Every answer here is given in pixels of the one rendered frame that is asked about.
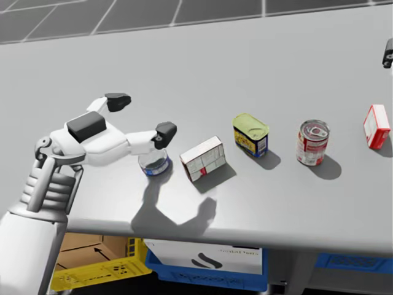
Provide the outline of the green and blue rectangular can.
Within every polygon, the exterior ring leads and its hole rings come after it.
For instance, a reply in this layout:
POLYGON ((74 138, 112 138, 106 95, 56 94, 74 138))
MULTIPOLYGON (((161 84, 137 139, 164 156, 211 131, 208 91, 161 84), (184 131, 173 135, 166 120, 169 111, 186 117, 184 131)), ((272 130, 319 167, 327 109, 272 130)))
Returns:
POLYGON ((237 115, 232 120, 235 143, 255 158, 263 156, 268 150, 267 124, 248 113, 237 115))

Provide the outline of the blue flat can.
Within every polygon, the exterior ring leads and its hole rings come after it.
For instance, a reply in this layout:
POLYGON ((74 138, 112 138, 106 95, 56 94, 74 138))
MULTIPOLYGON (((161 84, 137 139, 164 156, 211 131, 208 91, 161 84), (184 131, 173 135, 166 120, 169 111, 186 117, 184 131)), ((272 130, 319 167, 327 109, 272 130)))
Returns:
POLYGON ((139 155, 138 163, 145 175, 158 176, 168 169, 170 158, 166 149, 154 150, 148 154, 139 155))

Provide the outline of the blue box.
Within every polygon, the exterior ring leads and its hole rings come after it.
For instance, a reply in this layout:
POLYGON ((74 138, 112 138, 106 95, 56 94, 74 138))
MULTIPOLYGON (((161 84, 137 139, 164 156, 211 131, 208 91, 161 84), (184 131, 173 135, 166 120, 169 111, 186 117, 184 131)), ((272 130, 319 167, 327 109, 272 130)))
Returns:
POLYGON ((146 266, 163 281, 264 292, 268 288, 268 251, 261 249, 263 254, 261 275, 164 265, 149 248, 146 266))

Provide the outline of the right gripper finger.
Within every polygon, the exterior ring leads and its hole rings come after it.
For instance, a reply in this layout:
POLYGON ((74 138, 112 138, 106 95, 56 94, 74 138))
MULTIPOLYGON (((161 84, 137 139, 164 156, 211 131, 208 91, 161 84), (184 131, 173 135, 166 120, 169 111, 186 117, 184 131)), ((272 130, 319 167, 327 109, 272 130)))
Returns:
POLYGON ((386 43, 382 65, 383 68, 391 68, 393 64, 393 39, 389 39, 386 43))

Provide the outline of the red and white carton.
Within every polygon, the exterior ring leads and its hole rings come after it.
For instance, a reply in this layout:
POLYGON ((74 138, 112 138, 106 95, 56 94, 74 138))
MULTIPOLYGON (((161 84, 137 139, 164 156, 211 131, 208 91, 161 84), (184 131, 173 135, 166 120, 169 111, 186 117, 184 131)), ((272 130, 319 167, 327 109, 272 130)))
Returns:
POLYGON ((191 182, 199 180, 227 163, 224 146, 218 136, 200 143, 179 157, 191 182))

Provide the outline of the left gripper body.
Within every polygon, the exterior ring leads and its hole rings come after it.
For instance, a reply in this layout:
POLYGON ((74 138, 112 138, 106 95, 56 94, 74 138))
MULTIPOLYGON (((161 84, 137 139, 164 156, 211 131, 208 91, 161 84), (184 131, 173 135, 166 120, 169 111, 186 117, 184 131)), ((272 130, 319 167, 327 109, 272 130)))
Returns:
POLYGON ((129 154, 128 140, 96 111, 87 112, 51 132, 54 145, 66 156, 84 154, 83 164, 103 167, 129 154))

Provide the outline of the yellow box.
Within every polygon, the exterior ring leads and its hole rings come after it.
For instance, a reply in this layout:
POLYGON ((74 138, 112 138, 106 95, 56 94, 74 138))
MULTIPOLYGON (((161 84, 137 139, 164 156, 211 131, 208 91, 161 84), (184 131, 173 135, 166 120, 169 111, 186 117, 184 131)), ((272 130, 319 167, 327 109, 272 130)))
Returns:
POLYGON ((147 275, 148 247, 141 238, 127 238, 126 257, 66 270, 55 270, 50 289, 64 291, 109 281, 147 275))

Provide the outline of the red and white can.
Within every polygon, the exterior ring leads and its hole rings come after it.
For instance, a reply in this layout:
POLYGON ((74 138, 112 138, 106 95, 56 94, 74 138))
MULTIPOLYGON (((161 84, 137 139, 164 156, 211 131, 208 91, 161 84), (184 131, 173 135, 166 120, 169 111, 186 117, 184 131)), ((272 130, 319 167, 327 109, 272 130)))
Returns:
POLYGON ((297 160, 310 167, 320 165, 325 156, 329 136, 330 128, 324 121, 304 121, 298 131, 297 160))

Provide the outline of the brown box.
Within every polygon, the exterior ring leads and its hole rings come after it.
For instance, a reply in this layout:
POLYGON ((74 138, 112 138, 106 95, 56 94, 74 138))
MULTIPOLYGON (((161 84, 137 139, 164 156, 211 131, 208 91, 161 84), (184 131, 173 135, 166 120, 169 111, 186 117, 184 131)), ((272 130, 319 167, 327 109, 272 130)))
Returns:
POLYGON ((55 270, 73 269, 124 258, 127 245, 126 237, 66 233, 55 270))

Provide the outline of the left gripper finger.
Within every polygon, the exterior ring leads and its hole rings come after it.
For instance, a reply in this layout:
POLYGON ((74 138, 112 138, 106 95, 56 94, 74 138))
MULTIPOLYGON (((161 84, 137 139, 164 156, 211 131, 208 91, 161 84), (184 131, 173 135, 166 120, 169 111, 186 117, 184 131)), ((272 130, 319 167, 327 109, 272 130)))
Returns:
POLYGON ((155 130, 151 131, 127 133, 128 150, 131 155, 141 155, 165 149, 176 133, 177 126, 172 122, 159 123, 155 130))
POLYGON ((131 103, 131 97, 126 93, 106 93, 95 99, 87 108, 87 112, 119 112, 131 103))

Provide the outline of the white box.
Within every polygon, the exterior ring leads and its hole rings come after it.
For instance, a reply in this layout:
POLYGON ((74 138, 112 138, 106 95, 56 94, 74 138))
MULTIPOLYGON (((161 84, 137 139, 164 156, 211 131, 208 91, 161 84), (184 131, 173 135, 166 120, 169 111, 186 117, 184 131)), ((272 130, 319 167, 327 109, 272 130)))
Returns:
POLYGON ((263 274, 261 248, 153 239, 144 243, 164 265, 263 274))

